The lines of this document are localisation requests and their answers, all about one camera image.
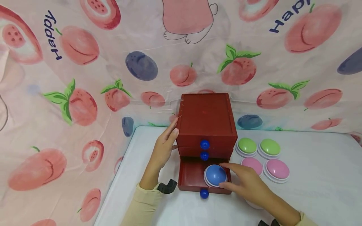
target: blue button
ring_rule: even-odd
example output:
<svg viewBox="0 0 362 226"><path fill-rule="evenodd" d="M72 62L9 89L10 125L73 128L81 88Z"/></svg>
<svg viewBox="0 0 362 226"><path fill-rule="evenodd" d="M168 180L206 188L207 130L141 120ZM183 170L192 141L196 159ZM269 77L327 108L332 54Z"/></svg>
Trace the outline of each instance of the blue button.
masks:
<svg viewBox="0 0 362 226"><path fill-rule="evenodd" d="M201 152L200 158L204 161L209 159L209 154L207 152Z"/></svg>
<svg viewBox="0 0 362 226"><path fill-rule="evenodd" d="M206 179L213 186L219 186L221 182L225 182L226 172L223 167L219 165L210 165L206 169Z"/></svg>
<svg viewBox="0 0 362 226"><path fill-rule="evenodd" d="M207 199L209 197L209 192L206 189L201 189L200 196L202 199Z"/></svg>
<svg viewBox="0 0 362 226"><path fill-rule="evenodd" d="M207 150L210 147L210 143L207 140L202 140L200 146L202 150Z"/></svg>

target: red wooden box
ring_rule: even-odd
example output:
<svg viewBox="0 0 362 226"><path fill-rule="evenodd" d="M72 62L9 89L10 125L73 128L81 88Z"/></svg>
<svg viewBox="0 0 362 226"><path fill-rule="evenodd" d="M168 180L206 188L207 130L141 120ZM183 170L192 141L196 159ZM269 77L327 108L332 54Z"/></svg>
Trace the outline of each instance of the red wooden box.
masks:
<svg viewBox="0 0 362 226"><path fill-rule="evenodd" d="M200 143L207 140L210 158L230 158L237 133L229 94L182 94L178 116L180 156L199 156Z"/></svg>
<svg viewBox="0 0 362 226"><path fill-rule="evenodd" d="M204 171L209 165L219 165L223 162L229 162L229 159L209 158L207 161L202 161L196 157L180 157L180 173L178 175L178 188L181 191L200 192L201 189L207 189L209 193L231 194L223 188L210 187L205 183ZM225 169L227 181L231 182L230 170Z"/></svg>

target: blue plum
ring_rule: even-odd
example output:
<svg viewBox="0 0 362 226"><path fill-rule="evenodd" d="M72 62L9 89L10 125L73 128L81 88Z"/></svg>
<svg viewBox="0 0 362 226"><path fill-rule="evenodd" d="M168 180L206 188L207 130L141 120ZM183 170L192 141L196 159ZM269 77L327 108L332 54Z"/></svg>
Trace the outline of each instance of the blue plum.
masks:
<svg viewBox="0 0 362 226"><path fill-rule="evenodd" d="M122 119L122 129L126 137L130 137L133 133L133 118L124 117Z"/></svg>
<svg viewBox="0 0 362 226"><path fill-rule="evenodd" d="M244 115L237 120L237 124L243 129L253 129L263 124L263 120L257 115Z"/></svg>
<svg viewBox="0 0 362 226"><path fill-rule="evenodd" d="M126 66L134 77L142 81L154 80L158 73L158 67L154 60L139 51L127 55Z"/></svg>
<svg viewBox="0 0 362 226"><path fill-rule="evenodd" d="M338 67L340 74L356 74L362 71L362 48L355 51Z"/></svg>

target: finger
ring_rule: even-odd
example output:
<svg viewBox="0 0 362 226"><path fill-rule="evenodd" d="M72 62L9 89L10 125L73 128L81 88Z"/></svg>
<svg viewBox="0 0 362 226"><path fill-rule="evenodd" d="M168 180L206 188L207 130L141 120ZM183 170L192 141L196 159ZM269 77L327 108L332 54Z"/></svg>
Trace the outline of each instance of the finger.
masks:
<svg viewBox="0 0 362 226"><path fill-rule="evenodd" d="M173 129L176 126L178 118L176 118L167 128L165 131L163 131L163 133L160 135L160 138L163 140L163 142L165 142L168 137L170 136L171 132L173 131Z"/></svg>
<svg viewBox="0 0 362 226"><path fill-rule="evenodd" d="M165 142L166 145L172 147L173 143L175 143L176 138L178 137L179 130L174 128L172 133L169 135L167 141Z"/></svg>

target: beige sleeve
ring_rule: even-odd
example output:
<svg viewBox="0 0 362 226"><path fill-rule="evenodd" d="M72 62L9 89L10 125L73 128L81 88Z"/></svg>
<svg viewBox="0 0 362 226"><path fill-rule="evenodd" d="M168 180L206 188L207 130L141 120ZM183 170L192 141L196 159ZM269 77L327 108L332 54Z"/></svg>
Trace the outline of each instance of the beige sleeve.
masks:
<svg viewBox="0 0 362 226"><path fill-rule="evenodd" d="M161 201L162 193L157 190L145 190L137 184L130 206L122 220L121 226L148 226Z"/></svg>

